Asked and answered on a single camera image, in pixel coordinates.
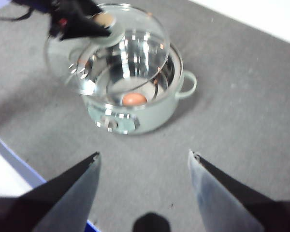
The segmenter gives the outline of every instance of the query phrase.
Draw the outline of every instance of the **pot handle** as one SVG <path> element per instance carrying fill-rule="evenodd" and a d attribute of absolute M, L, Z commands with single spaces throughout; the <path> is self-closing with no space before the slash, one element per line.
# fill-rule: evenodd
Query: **pot handle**
<path fill-rule="evenodd" d="M 186 78 L 189 79 L 193 83 L 193 86 L 190 90 L 187 90 L 185 92 L 177 92 L 175 94 L 175 98 L 177 99 L 184 99 L 191 96 L 194 93 L 195 89 L 197 88 L 197 78 L 192 72 L 184 70 L 183 76 L 184 76 L 184 79 Z"/>

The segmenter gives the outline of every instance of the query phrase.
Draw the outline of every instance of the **glass lid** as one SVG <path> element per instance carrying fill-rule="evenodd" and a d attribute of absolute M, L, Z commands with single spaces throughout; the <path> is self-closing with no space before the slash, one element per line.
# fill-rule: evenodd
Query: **glass lid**
<path fill-rule="evenodd" d="M 161 23 L 148 12 L 127 4 L 102 4 L 92 20 L 108 28 L 109 37 L 46 41 L 52 74 L 85 95 L 134 92 L 152 80 L 165 64 L 170 40 Z"/>

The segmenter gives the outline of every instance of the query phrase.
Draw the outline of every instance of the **gray carpet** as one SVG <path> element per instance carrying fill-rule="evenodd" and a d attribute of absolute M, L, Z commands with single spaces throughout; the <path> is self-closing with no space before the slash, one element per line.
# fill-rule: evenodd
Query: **gray carpet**
<path fill-rule="evenodd" d="M 131 231 L 147 212 L 172 231 L 203 232 L 189 148 L 262 194 L 290 199 L 290 44 L 189 1 L 129 3 L 157 16 L 198 76 L 168 123 L 139 136 L 96 128 L 81 97 L 47 73 L 49 18 L 34 13 L 0 21 L 0 138 L 46 179 L 100 151 L 89 219 L 103 232 Z M 23 12 L 9 5 L 0 15 Z"/>

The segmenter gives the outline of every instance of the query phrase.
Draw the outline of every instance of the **pot rim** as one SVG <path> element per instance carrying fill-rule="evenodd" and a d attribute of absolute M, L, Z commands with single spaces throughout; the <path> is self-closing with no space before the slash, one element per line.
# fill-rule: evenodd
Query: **pot rim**
<path fill-rule="evenodd" d="M 179 77 L 178 78 L 174 77 L 173 81 L 171 82 L 171 84 L 169 85 L 167 90 L 163 94 L 161 94 L 161 96 L 159 96 L 157 99 L 154 99 L 153 101 L 147 102 L 147 103 L 145 103 L 143 105 L 124 106 L 124 105 L 114 105 L 114 104 L 111 104 L 111 103 L 106 103 L 103 100 L 96 99 L 96 96 L 83 95 L 83 97 L 86 98 L 87 100 L 89 100 L 90 102 L 95 102 L 97 104 L 100 104 L 101 107 L 104 107 L 104 108 L 107 108 L 107 109 L 120 109 L 120 110 L 128 110 L 128 111 L 141 110 L 141 109 L 145 109 L 147 107 L 150 107 L 152 105 L 158 104 L 160 101 L 162 101 L 165 98 L 167 98 L 171 91 L 173 91 L 174 93 L 176 93 L 176 91 L 178 91 L 178 83 L 180 83 L 180 80 L 183 78 L 183 75 L 182 75 L 182 73 L 183 73 L 183 60 L 182 60 L 182 57 L 181 57 L 178 49 L 173 44 L 170 44 L 169 56 L 171 54 L 176 55 L 176 58 L 179 61 L 179 65 L 180 65 L 180 67 L 178 67 L 180 69 Z"/>

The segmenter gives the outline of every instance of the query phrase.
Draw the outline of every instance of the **black object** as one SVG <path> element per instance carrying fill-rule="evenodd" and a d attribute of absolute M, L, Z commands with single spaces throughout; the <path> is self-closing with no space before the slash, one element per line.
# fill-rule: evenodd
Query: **black object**
<path fill-rule="evenodd" d="M 148 213 L 136 220 L 133 232 L 170 232 L 169 222 L 155 213 Z"/>
<path fill-rule="evenodd" d="M 100 166 L 95 153 L 19 198 L 0 198 L 0 232 L 83 232 Z"/>
<path fill-rule="evenodd" d="M 290 202 L 276 202 L 190 154 L 189 168 L 208 232 L 290 232 Z"/>
<path fill-rule="evenodd" d="M 1 20 L 18 21 L 28 18 L 33 9 L 51 15 L 49 34 L 61 34 L 62 40 L 92 36 L 109 36 L 111 33 L 103 26 L 95 23 L 89 16 L 102 12 L 91 0 L 13 0 L 19 5 L 29 6 L 29 12 L 16 19 L 3 18 Z"/>

